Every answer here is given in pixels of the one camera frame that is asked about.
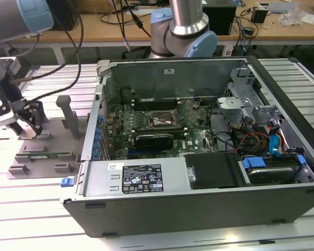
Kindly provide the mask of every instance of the sticker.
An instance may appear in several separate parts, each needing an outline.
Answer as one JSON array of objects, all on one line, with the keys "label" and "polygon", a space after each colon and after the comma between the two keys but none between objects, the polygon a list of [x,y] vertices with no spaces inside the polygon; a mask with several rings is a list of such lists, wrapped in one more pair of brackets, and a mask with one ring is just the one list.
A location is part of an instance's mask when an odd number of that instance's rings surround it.
[{"label": "sticker", "polygon": [[108,170],[122,170],[123,166],[123,162],[108,163]]},{"label": "sticker", "polygon": [[124,166],[123,163],[121,164],[123,193],[164,191],[162,168],[160,164],[138,166]]},{"label": "sticker", "polygon": [[174,69],[165,69],[164,70],[164,75],[170,75],[170,74],[174,74]]}]

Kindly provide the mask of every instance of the cardboard box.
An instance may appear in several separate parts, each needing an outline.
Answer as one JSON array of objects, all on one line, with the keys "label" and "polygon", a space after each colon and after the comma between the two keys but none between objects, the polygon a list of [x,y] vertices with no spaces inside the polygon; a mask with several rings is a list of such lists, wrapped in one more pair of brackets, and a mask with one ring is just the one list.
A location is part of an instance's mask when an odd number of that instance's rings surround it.
[{"label": "cardboard box", "polygon": [[112,13],[114,6],[112,0],[80,0],[78,3],[78,10],[81,13]]}]

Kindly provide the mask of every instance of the circuit board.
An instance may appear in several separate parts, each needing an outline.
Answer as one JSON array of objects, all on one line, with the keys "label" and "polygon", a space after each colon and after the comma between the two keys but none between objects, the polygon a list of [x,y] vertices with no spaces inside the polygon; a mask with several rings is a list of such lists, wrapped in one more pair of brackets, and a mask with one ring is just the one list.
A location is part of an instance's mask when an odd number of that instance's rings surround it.
[{"label": "circuit board", "polygon": [[[108,104],[106,131],[113,142],[111,159],[179,157],[188,153],[218,152],[208,130],[207,109],[194,100],[171,110],[135,111],[129,105]],[[172,134],[173,147],[165,151],[142,151],[133,146],[134,134],[149,131]]]}]

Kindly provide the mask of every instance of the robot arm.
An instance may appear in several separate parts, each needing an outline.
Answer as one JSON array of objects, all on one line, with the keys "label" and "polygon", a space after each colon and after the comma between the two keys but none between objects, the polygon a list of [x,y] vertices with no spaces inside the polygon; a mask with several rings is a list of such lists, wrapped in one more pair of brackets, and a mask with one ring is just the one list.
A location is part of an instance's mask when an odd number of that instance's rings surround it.
[{"label": "robot arm", "polygon": [[[0,42],[40,33],[52,26],[46,0],[0,0]],[[0,60],[0,126],[10,126],[20,134],[22,129],[16,123],[20,118],[39,135],[45,118],[42,103],[37,101],[25,109],[26,100],[10,81],[6,66]]]},{"label": "robot arm", "polygon": [[212,56],[217,36],[209,30],[201,0],[170,0],[151,15],[150,58]]}]

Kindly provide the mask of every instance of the electronic component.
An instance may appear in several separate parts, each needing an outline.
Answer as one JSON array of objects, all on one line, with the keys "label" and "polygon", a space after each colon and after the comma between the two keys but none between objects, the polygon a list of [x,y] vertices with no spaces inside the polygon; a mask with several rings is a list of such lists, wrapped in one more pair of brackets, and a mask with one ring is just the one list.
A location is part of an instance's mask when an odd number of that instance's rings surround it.
[{"label": "electronic component", "polygon": [[193,168],[193,189],[243,187],[237,154],[201,153],[185,155],[186,166]]},{"label": "electronic component", "polygon": [[267,9],[253,8],[251,21],[256,22],[258,24],[262,24],[265,21],[267,13],[268,13]]},{"label": "electronic component", "polygon": [[136,150],[165,151],[173,147],[173,136],[170,134],[140,135],[134,140]]}]

